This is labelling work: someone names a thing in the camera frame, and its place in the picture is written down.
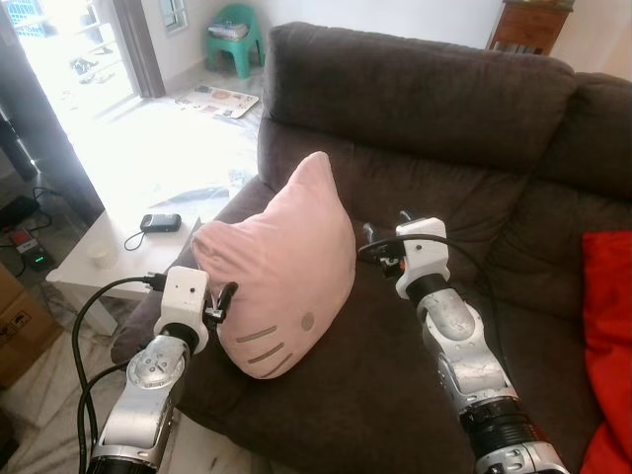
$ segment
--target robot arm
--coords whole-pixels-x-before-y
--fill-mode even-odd
[[[207,283],[205,272],[169,269],[156,337],[127,366],[125,388],[92,451],[89,474],[158,471],[189,361],[208,342],[205,319],[221,322],[237,289],[227,284],[212,306]]]
[[[445,239],[443,222],[432,218],[399,225],[397,235],[411,238],[400,237],[394,245],[376,242],[368,225],[365,230],[373,242],[360,249],[360,255],[378,260],[388,276],[401,275],[397,292],[417,309],[439,383],[469,435],[476,474],[569,474],[521,410],[509,378],[485,343],[480,315],[447,283],[447,246],[416,238],[426,234]]]

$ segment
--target window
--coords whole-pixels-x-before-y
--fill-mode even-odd
[[[160,10],[167,33],[187,27],[185,0],[160,0]]]

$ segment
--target white side table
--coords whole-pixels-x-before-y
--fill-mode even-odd
[[[144,277],[149,272],[167,270],[180,254],[198,219],[183,215],[178,232],[146,234],[142,245],[128,252],[123,242],[138,232],[141,217],[116,219],[107,212],[101,214],[61,265],[48,274],[46,281],[54,284],[79,311],[95,291],[116,279]],[[139,238],[132,239],[129,247],[134,247]],[[116,260],[111,267],[99,269],[88,258],[88,248],[96,242],[110,243],[114,247]],[[148,291],[144,283],[132,282],[117,286],[106,295],[140,300]],[[100,334],[111,335],[117,328],[117,322],[99,301],[86,313],[86,321]]]

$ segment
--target wooden cabinet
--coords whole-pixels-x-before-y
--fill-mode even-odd
[[[548,55],[572,11],[569,2],[505,0],[488,49]]]

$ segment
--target sofa backrest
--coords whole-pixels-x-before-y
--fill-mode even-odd
[[[548,57],[289,24],[272,29],[259,146],[278,190],[330,154],[357,231],[436,216],[499,296],[564,317],[581,233],[630,227],[630,84]],[[451,253],[454,280],[474,269]]]

